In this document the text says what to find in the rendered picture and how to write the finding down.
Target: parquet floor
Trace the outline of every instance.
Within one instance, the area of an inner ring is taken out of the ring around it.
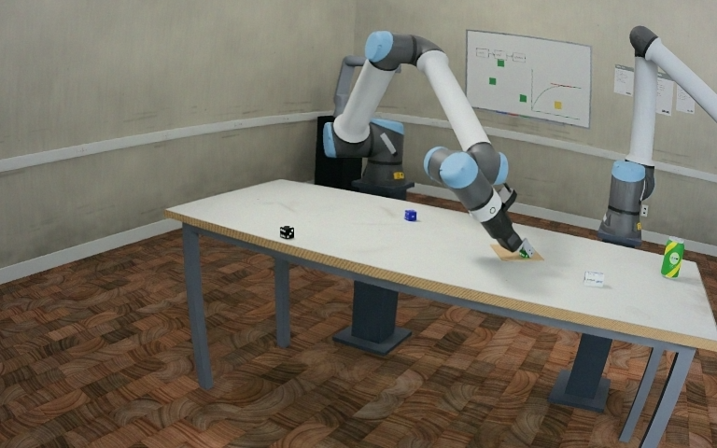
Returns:
[[[350,322],[351,282],[297,266],[292,344],[281,349],[273,261],[203,238],[215,374],[205,391],[193,370],[181,247],[173,231],[0,286],[0,447],[637,446],[665,382],[669,357],[636,436],[619,445],[644,347],[613,344],[604,413],[551,405],[579,334],[401,295],[398,323],[414,336],[388,357],[368,355],[330,338]],[[717,309],[717,259],[688,259]],[[662,446],[715,444],[717,354],[698,351]]]

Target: black die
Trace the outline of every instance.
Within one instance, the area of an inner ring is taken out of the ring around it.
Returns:
[[[290,240],[294,237],[294,228],[290,226],[284,226],[280,229],[279,235],[285,240]]]

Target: wall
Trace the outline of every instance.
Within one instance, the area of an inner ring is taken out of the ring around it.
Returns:
[[[711,0],[660,2],[636,0],[364,0],[357,10],[354,51],[363,54],[366,37],[376,30],[422,35],[448,55],[465,89],[466,30],[531,35],[590,45],[593,91],[590,129],[520,119],[477,110],[486,127],[529,133],[627,154],[632,98],[612,92],[614,66],[634,66],[628,36],[639,24],[650,27],[668,48],[713,89],[717,58],[708,43],[717,41],[717,3]],[[425,77],[413,68],[391,83],[382,112],[445,119]],[[491,139],[511,165],[509,183],[518,201],[583,217],[605,213],[612,161],[563,149],[505,138]],[[717,174],[717,124],[701,109],[692,115],[658,115],[654,159]],[[434,146],[459,149],[450,130],[407,125],[405,171],[418,183],[431,184],[423,172],[426,152]],[[717,245],[717,184],[657,172],[655,194],[646,203],[650,215],[644,229]]]
[[[0,3],[0,159],[332,108],[354,44],[335,0]],[[316,125],[197,136],[0,173],[0,268],[162,219],[168,206],[313,177]]]

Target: green and yellow can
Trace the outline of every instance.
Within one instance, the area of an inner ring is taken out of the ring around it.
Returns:
[[[662,258],[662,275],[666,278],[677,278],[684,256],[684,240],[670,236],[665,245],[665,256]]]

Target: flowchart drawing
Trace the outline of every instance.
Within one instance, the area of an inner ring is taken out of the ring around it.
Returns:
[[[591,48],[468,31],[466,96],[473,107],[590,127]]]

